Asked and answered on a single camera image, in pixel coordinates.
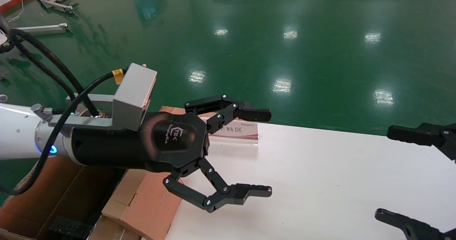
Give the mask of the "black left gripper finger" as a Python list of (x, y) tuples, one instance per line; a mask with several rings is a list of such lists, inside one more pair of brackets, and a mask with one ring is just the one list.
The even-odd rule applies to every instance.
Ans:
[(249, 102), (238, 101), (227, 95), (187, 101), (185, 111), (196, 115), (215, 113), (206, 121), (208, 133), (216, 133), (236, 118), (250, 122), (268, 122), (272, 117), (269, 109), (255, 108)]
[(215, 193), (210, 196), (205, 196), (180, 183), (179, 179), (183, 176), (183, 172), (178, 172), (177, 170), (171, 172), (171, 174), (163, 180), (163, 183), (170, 193), (209, 213), (212, 213), (227, 204), (244, 205), (247, 198), (250, 196), (267, 198), (272, 195), (272, 187), (270, 186), (250, 184), (228, 185), (206, 158), (200, 159), (194, 167), (201, 170), (216, 190)]

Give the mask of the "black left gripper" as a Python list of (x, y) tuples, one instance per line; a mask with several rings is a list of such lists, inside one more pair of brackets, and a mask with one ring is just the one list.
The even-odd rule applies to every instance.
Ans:
[(138, 131), (75, 128), (72, 149), (86, 166), (193, 172), (209, 146), (195, 114), (146, 113)]

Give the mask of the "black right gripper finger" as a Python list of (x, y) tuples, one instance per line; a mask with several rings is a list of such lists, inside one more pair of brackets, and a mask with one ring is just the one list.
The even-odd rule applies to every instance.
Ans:
[(407, 240), (455, 240), (456, 229), (442, 233), (435, 227), (386, 209), (377, 209), (375, 219), (396, 227), (404, 233)]
[(422, 123), (417, 128), (392, 125), (387, 138), (423, 146), (435, 146), (449, 160), (456, 160), (456, 124)]

